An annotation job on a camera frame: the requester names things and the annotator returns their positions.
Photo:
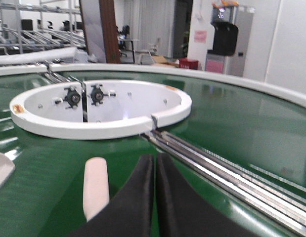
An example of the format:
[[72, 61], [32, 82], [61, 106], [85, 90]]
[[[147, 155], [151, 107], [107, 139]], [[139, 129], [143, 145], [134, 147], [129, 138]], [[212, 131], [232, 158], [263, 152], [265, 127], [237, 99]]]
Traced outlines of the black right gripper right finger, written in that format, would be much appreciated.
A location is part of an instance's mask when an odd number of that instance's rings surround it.
[[255, 236], [207, 203], [166, 153], [157, 155], [156, 202], [162, 237]]

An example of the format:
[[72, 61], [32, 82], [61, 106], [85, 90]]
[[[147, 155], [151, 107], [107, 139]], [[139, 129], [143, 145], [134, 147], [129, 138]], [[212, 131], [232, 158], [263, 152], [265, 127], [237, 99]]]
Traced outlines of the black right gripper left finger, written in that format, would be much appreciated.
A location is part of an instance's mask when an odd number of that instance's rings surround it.
[[148, 237], [154, 198], [154, 158], [142, 155], [124, 186], [71, 237]]

